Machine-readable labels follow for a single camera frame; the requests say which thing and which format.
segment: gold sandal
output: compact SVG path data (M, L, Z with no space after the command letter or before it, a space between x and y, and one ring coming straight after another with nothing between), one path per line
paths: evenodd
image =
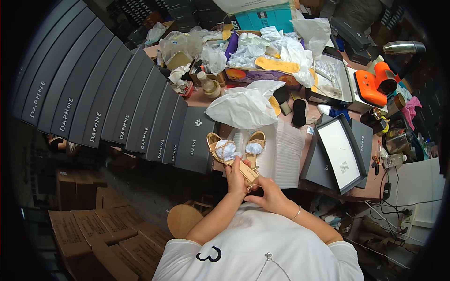
M264 146L266 145L266 135L264 135L264 133L261 132L261 131L256 131L256 132L254 132L254 133L251 135L250 139L248 140L248 142L247 142L247 144L246 144L246 147L247 147L247 145L248 145L249 143L257 143L257 144L261 145L262 149L264 149ZM259 167L256 165L256 157L257 157L258 155L254 154L254 153L251 153L251 152L246 152L246 153L244 154L244 156L245 156L245 159L247 159L247 160L249 160L249 161L252 162L251 168L252 168L253 170L259 168Z
M224 145L216 147L217 142L221 141L221 140L222 140L222 138L219 137L215 133L208 133L208 135L206 136L206 142L208 143L209 151L211 152L214 159L216 161L218 161L219 163L225 164L226 166L233 166L234 160L228 160L228 161L223 160L224 159L224 156L223 156L224 149L222 149L222 159L219 158L219 156L217 155L216 149L221 148L221 147L225 148L225 146L227 144L234 143L234 142L227 141ZM242 175L244 176L244 179L246 180L247 184L249 185L249 187L248 187L248 191L249 191L250 188L253 186L252 185L253 181L261 174L258 172L257 169L251 169L249 166L244 164L241 160L240 160L240 165L239 165L239 171L242 173Z

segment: woman's left hand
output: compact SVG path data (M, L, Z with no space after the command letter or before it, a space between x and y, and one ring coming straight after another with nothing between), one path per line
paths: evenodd
M225 166L226 179L228 182L228 193L232 195L236 195L243 200L244 197L248 194L247 188L248 184L244 180L244 176L239 170L241 159L236 156L234 159L233 167ZM249 160L243 160L244 164L247 166L251 166L252 163Z

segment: black sponge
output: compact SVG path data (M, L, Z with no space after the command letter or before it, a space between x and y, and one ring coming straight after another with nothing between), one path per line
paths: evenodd
M306 103L302 99L296 99L294 101L294 105L292 106L292 110L294 111L294 115L292 116L292 124L295 127L302 127L306 124Z

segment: plastic bottle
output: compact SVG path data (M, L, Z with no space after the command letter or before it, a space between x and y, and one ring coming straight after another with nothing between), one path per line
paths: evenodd
M217 98L221 95L221 88L218 83L216 84L213 80L209 79L205 72L200 71L197 74L197 78L202 83L204 94L209 98Z
M384 167L387 169L395 166L400 166L405 161L406 155L401 154L388 155L387 158L384 159Z

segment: silver necklace chain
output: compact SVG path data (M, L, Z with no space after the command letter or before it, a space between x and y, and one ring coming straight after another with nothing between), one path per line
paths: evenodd
M274 261L274 260L272 259L272 254L271 254L270 252L267 253L267 254L264 254L264 255L265 255L265 257L266 257L267 259L265 260L265 263L264 263L264 265L262 266L261 271L259 272L258 277L256 278L255 281L258 281L259 276L261 276L261 273L262 273L262 271L264 270L264 267L266 266L267 262L273 262L273 263L275 263L275 264L276 264L276 265L284 272L284 274L286 275L286 277L288 278L288 280L291 281L291 279L289 278L289 275L284 271L284 269L283 269L276 261Z

